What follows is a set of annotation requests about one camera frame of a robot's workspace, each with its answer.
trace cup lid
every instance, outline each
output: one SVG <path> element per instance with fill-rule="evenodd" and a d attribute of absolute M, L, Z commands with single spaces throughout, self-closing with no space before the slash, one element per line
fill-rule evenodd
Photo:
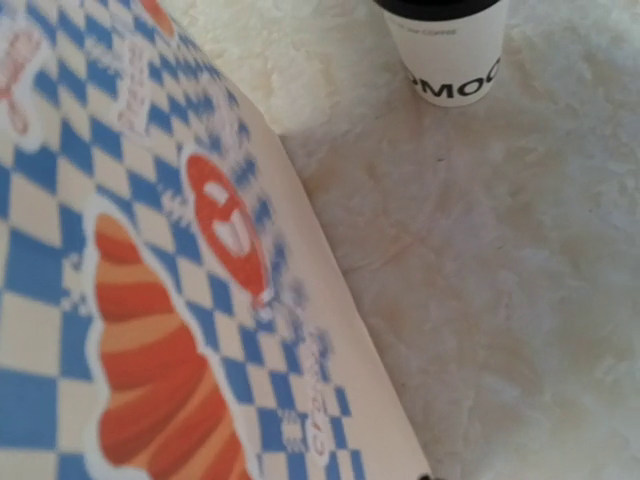
<path fill-rule="evenodd" d="M 389 13 L 427 22 L 469 17 L 501 1 L 506 0 L 375 0 Z"/>

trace white paper cup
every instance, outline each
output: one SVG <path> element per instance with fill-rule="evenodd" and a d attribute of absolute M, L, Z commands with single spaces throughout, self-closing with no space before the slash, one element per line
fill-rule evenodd
<path fill-rule="evenodd" d="M 431 103 L 484 97 L 500 68 L 509 0 L 376 0 L 411 81 Z"/>

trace croissant illustration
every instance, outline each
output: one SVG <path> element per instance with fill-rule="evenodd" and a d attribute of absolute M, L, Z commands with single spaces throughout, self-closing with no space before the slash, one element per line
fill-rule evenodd
<path fill-rule="evenodd" d="M 105 458 L 153 480 L 251 480 L 229 407 L 167 286 L 114 217 L 97 218 L 95 243 Z"/>

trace blue checkered pattern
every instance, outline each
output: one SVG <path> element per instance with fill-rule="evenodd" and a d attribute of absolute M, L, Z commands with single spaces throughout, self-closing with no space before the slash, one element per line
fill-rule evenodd
<path fill-rule="evenodd" d="M 326 468 L 320 468 L 310 458 L 304 428 L 297 440 L 287 441 L 283 426 L 283 418 L 304 425 L 309 415 L 300 324 L 290 335 L 260 318 L 240 322 L 247 299 L 224 269 L 208 263 L 207 252 L 179 212 L 185 195 L 178 169 L 183 146 L 195 142 L 212 154 L 223 151 L 219 137 L 200 120 L 215 113 L 215 101 L 193 89 L 204 77 L 220 79 L 220 73 L 181 31 L 172 45 L 135 0 L 67 4 L 74 2 L 29 0 L 25 10 L 56 53 L 33 85 L 36 106 L 47 122 L 44 143 L 27 152 L 0 138 L 10 145 L 0 150 L 0 470 L 2 455 L 19 451 L 27 454 L 25 472 L 36 472 L 37 478 L 90 478 L 82 428 L 76 424 L 89 421 L 95 409 L 85 356 L 93 319 L 78 291 L 78 275 L 86 246 L 83 207 L 97 192 L 136 226 L 184 297 L 206 345 L 220 356 L 242 412 L 257 420 L 260 443 L 254 447 L 264 475 L 270 475 L 266 478 L 364 480 L 362 455 L 350 439 L 348 395 L 331 381 L 326 336 L 320 336 L 321 376 L 335 449 Z M 0 0 L 0 15 L 15 14 Z M 121 77 L 108 60 L 117 61 L 115 52 L 126 35 L 144 40 L 154 52 L 145 148 L 118 131 L 108 116 Z M 228 101 L 237 107 L 230 93 Z M 238 135 L 250 139 L 242 121 Z M 288 268 L 288 246 L 274 222 L 274 206 L 260 190 L 258 163 L 247 154 L 225 168 L 250 199 L 279 299 L 294 288 L 289 280 L 295 272 Z M 167 204 L 167 198 L 174 203 Z M 193 293 L 184 271 L 200 274 L 208 295 Z M 16 320 L 5 311 L 21 316 Z M 237 337 L 239 350 L 229 346 L 230 335 Z"/>

